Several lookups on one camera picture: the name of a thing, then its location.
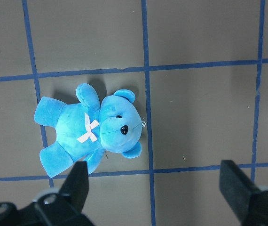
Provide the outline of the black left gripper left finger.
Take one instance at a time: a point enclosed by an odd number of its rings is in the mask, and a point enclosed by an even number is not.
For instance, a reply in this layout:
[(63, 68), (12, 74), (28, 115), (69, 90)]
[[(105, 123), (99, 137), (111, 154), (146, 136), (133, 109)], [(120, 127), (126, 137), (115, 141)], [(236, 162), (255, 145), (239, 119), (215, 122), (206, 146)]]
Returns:
[(41, 196), (34, 204), (42, 226), (92, 226), (82, 213), (89, 191), (87, 163), (76, 162), (56, 193)]

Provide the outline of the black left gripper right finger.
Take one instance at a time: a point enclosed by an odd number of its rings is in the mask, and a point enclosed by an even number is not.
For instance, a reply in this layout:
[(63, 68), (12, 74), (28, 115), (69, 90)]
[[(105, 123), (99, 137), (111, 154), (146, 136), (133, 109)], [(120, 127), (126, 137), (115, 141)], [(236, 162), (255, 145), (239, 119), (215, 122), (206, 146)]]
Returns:
[(268, 226), (268, 186), (256, 186), (232, 160), (222, 160), (219, 189), (240, 225)]

